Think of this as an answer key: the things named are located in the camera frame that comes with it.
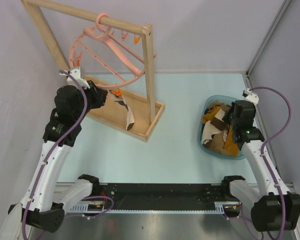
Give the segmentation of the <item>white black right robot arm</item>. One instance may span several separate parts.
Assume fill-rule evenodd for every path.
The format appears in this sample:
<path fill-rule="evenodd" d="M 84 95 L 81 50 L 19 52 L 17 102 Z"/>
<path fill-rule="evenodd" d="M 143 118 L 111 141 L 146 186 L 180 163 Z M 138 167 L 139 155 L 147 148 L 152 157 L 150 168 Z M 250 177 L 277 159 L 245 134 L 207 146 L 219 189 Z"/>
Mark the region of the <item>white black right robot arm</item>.
<path fill-rule="evenodd" d="M 231 125 L 232 138 L 248 160 L 258 190 L 245 180 L 236 179 L 223 185 L 220 194 L 227 201 L 237 198 L 243 204 L 256 231 L 292 231 L 300 216 L 300 195 L 292 193 L 281 180 L 266 151 L 261 131 L 253 126 L 255 115 L 254 103 L 236 100 L 223 121 Z"/>

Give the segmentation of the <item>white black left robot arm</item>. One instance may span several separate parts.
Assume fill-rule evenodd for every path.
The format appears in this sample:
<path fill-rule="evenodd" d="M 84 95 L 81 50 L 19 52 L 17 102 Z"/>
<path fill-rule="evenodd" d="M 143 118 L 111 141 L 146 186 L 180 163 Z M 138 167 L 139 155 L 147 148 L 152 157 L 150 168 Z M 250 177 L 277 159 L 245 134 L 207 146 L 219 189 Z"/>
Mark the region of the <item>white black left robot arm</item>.
<path fill-rule="evenodd" d="M 20 203 L 13 204 L 8 215 L 16 215 L 20 226 L 3 226 L 0 236 L 13 235 L 27 239 L 27 227 L 56 232 L 69 210 L 81 200 L 95 200 L 101 186 L 97 177 L 83 174 L 75 184 L 54 198 L 54 190 L 62 167 L 82 130 L 81 122 L 90 110 L 105 105 L 107 91 L 91 80 L 73 82 L 59 88 L 55 107 L 43 134 L 40 159 L 32 181 Z"/>

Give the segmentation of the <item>cream brown striped sock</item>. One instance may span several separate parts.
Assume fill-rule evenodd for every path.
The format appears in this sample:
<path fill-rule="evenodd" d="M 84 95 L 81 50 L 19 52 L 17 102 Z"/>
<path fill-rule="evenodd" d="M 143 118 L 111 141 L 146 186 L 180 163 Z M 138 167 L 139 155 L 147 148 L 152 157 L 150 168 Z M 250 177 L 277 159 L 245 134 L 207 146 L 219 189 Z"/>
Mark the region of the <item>cream brown striped sock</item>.
<path fill-rule="evenodd" d="M 127 115 L 126 115 L 126 127 L 125 127 L 125 129 L 127 131 L 130 131 L 133 128 L 134 124 L 135 124 L 135 118 L 134 118 L 134 115 L 132 113 L 131 108 L 128 106 L 127 101 L 125 100 L 123 95 L 122 95 L 122 97 L 115 97 L 111 93 L 111 90 L 109 90 L 108 92 L 111 94 L 114 102 L 118 103 L 120 106 L 122 106 L 126 109 Z"/>

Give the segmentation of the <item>orange clothes clip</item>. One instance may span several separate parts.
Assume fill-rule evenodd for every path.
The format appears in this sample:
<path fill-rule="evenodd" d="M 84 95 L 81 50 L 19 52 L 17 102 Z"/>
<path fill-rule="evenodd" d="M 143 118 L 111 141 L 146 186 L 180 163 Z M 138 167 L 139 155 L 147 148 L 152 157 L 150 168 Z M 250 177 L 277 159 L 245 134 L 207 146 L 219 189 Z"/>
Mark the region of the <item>orange clothes clip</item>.
<path fill-rule="evenodd" d="M 121 92 L 119 89 L 117 89 L 117 90 L 113 89 L 113 90 L 111 90 L 111 93 L 112 93 L 116 98 L 122 97 L 122 92 Z"/>

